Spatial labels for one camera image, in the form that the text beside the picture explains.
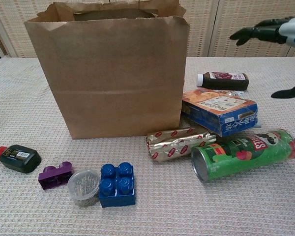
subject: brown paper bag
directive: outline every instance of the brown paper bag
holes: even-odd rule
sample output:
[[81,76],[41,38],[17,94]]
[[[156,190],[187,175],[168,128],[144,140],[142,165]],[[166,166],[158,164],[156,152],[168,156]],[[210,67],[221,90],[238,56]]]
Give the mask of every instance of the brown paper bag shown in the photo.
[[179,0],[55,2],[25,22],[73,139],[178,127],[184,13]]

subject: gold wrapper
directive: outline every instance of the gold wrapper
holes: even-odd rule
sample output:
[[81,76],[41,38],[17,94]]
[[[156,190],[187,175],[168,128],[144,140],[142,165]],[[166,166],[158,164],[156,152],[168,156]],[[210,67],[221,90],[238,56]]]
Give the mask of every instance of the gold wrapper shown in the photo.
[[216,142],[216,136],[201,126],[159,131],[147,135],[147,147],[155,161],[167,161],[191,153],[193,147]]

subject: white table surface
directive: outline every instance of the white table surface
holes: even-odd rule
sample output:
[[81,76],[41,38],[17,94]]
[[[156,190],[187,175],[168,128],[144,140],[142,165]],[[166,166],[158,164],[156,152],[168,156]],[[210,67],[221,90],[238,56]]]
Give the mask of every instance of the white table surface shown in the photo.
[[[261,130],[295,136],[295,98],[270,98],[295,86],[295,58],[188,58],[185,90],[207,71],[246,73]],[[37,150],[42,163],[30,174],[0,163],[0,235],[295,236],[295,159],[201,183],[189,157],[153,162],[144,137],[72,140],[37,59],[0,60],[0,146],[12,144]],[[62,161],[76,171],[130,162],[136,205],[79,208],[66,186],[43,191],[38,174]]]

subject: blue lego block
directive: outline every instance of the blue lego block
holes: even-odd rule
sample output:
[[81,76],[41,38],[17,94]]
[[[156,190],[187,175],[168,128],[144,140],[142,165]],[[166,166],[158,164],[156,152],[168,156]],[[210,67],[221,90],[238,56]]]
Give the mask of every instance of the blue lego block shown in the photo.
[[112,164],[102,166],[99,184],[99,201],[102,207],[121,207],[134,205],[134,173],[128,162],[118,167]]

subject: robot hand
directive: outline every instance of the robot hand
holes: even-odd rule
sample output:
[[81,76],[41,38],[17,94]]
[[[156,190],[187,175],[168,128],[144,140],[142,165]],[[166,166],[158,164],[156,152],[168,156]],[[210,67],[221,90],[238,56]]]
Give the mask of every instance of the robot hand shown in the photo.
[[242,28],[230,39],[238,40],[237,46],[245,44],[249,39],[288,44],[295,47],[295,17],[261,21],[254,27]]

